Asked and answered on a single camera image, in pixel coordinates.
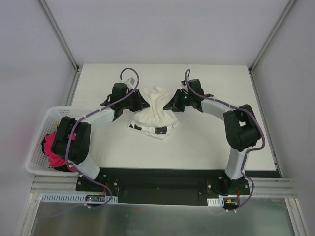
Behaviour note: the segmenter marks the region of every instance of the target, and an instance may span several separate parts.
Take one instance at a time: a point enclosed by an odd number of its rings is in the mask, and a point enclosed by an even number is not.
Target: white cloth
[[[164,139],[170,131],[179,125],[172,110],[163,110],[163,107],[172,99],[173,94],[161,87],[145,88],[141,91],[144,100],[150,107],[136,112],[131,119],[129,128],[156,138]],[[163,129],[165,134],[157,134]]]

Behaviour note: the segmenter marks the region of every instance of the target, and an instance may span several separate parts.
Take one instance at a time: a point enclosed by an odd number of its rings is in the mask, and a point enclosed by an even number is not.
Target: white arm segment
[[[91,117],[86,118],[83,122],[89,123],[91,125],[91,135],[93,132],[98,130],[100,127],[111,123],[114,119],[115,111],[112,109],[105,109],[104,111],[100,111]],[[91,179],[96,179],[99,174],[100,167],[94,163],[92,158],[90,157],[90,151],[83,162],[79,165],[75,165],[75,167],[82,172],[83,174],[87,175]]]
[[[245,157],[245,152],[248,149],[250,148],[246,148],[242,152],[239,152],[238,150],[231,148],[228,163],[224,170],[230,179],[238,179],[243,176],[241,173],[241,167]]]
[[[212,114],[223,121],[223,113],[234,110],[219,102],[214,102],[206,99],[201,102],[201,107],[203,112]],[[226,175],[230,179],[238,179],[243,176],[240,169],[242,167],[246,151],[247,149],[245,149],[243,152],[239,152],[238,150],[231,148],[228,163],[224,170]]]
[[[211,100],[203,100],[201,101],[201,107],[203,112],[205,113],[209,113],[212,114],[213,116],[221,119],[224,121],[223,119],[223,113],[227,112],[227,111],[233,111],[234,109],[229,108],[219,102],[214,102]]]

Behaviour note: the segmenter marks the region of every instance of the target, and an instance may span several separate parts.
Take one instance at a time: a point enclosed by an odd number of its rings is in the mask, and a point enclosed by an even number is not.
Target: white table
[[[140,75],[139,89],[158,85],[175,93],[191,69],[190,79],[198,78],[205,93],[234,105],[249,104],[265,131],[257,100],[246,66],[170,65],[170,64],[84,64],[73,99],[73,106],[97,108],[112,86],[119,81],[125,67]],[[135,77],[126,72],[123,77]],[[225,137],[224,123],[212,115],[187,107],[176,113],[180,125],[164,140],[128,129],[132,112],[125,110],[115,122],[92,135],[91,156],[101,167],[224,169],[230,146]],[[264,150],[253,152],[247,170],[275,170],[268,143]]]

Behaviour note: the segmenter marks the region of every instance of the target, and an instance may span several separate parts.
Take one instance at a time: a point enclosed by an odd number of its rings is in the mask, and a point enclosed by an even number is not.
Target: gray floor
[[[293,236],[284,199],[251,199],[239,212],[220,208],[111,204],[101,209],[41,203],[33,236]]]

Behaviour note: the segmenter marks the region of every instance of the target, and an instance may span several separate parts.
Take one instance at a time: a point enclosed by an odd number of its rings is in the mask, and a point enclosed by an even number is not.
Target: white wall
[[[33,175],[24,162],[45,111],[73,78],[35,0],[0,2],[0,235],[15,234]]]
[[[285,177],[315,235],[315,1],[300,0],[254,72]]]
[[[47,0],[83,63],[253,62],[288,0]]]

